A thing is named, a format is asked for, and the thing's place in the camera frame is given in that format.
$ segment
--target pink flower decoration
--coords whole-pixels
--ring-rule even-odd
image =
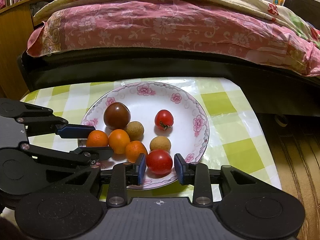
[[[98,124],[98,118],[94,118],[93,120],[84,120],[84,125],[92,125],[96,128],[96,125]]]
[[[182,96],[180,95],[180,93],[173,93],[171,96],[171,101],[175,102],[176,104],[180,103],[182,99]]]
[[[201,115],[198,115],[196,118],[193,119],[193,130],[195,131],[196,137],[199,135],[199,132],[204,123],[205,120],[201,117]]]
[[[151,95],[151,93],[153,92],[148,84],[143,84],[141,86],[138,86],[137,91],[139,96],[148,96],[148,95]]]
[[[194,156],[195,156],[194,153],[189,153],[184,160],[186,161],[186,163],[189,163],[189,162],[193,161]]]
[[[152,179],[144,179],[142,181],[142,184],[145,185],[145,184],[150,184],[152,182]]]
[[[279,15],[277,6],[272,3],[269,3],[268,12],[276,16]]]
[[[113,104],[114,102],[116,102],[114,97],[107,98],[107,101],[106,101],[107,107],[110,106],[111,104]]]

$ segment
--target pink bedsheet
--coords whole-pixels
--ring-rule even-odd
[[[73,49],[152,47],[220,53],[320,74],[320,50],[292,30],[206,2],[122,0],[72,7],[52,14],[33,32],[28,54]]]

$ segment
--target green checkered tablecloth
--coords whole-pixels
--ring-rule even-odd
[[[190,93],[205,110],[210,136],[207,149],[201,162],[211,169],[220,169],[230,164],[258,179],[280,188],[280,180],[264,138],[258,119],[241,89],[223,78],[146,78],[116,82],[74,84],[34,91],[22,101],[49,107],[54,114],[69,123],[80,124],[89,107],[101,96],[119,86],[140,82],[156,81],[177,86]],[[55,134],[29,138],[30,143],[61,151],[77,148],[76,139],[61,139]],[[105,185],[102,199],[105,199],[108,186]],[[188,196],[192,198],[193,186],[181,186],[177,181],[167,186],[151,190],[128,190],[133,196],[165,197]],[[212,185],[213,200],[221,199],[219,188]],[[4,216],[12,222],[13,212],[6,209]]]

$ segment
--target red tomato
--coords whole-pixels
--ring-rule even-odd
[[[155,118],[155,125],[160,130],[167,130],[173,125],[173,116],[168,110],[160,110]]]
[[[153,150],[147,155],[147,166],[154,174],[165,175],[172,169],[172,158],[164,150]]]

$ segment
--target small orange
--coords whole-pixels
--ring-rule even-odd
[[[105,147],[108,146],[108,135],[103,131],[92,131],[87,139],[87,147]]]
[[[147,149],[140,141],[132,141],[125,147],[125,155],[131,163],[135,163],[140,153],[148,155]]]
[[[130,137],[124,130],[116,129],[109,135],[109,146],[116,154],[124,154],[128,143],[130,143]]]

